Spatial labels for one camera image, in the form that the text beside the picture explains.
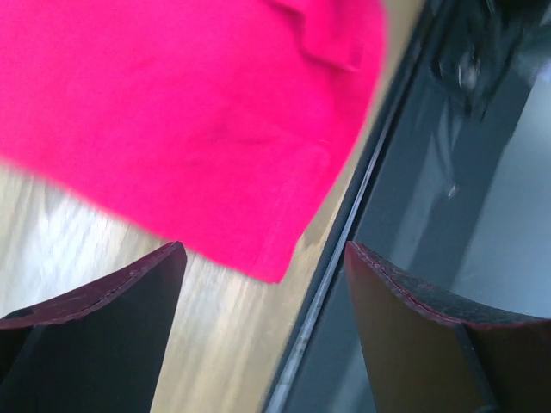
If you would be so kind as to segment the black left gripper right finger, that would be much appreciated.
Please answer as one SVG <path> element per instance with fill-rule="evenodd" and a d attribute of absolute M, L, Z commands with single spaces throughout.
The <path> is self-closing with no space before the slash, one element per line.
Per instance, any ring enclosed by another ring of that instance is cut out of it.
<path fill-rule="evenodd" d="M 364 245 L 345 273 L 379 412 L 547 412 L 550 322 L 466 299 Z"/>

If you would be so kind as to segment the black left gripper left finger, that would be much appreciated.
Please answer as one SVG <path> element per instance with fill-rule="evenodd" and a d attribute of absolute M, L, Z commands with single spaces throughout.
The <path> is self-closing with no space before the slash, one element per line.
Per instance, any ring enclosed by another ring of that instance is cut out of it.
<path fill-rule="evenodd" d="M 147 412 L 186 268 L 168 243 L 1 319 L 3 412 Z"/>

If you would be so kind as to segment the pink t shirt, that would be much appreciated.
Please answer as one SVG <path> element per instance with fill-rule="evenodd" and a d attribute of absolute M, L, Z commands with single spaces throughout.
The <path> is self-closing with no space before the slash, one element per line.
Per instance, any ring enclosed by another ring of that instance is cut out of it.
<path fill-rule="evenodd" d="M 379 1 L 4 1 L 1 155 L 280 282 L 356 144 Z"/>

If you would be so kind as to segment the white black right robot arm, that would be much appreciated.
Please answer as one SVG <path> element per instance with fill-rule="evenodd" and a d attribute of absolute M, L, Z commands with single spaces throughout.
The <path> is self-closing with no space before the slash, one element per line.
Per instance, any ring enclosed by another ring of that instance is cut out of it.
<path fill-rule="evenodd" d="M 480 117 L 510 71 L 531 82 L 549 69 L 549 1 L 456 2 L 433 66 L 464 112 Z"/>

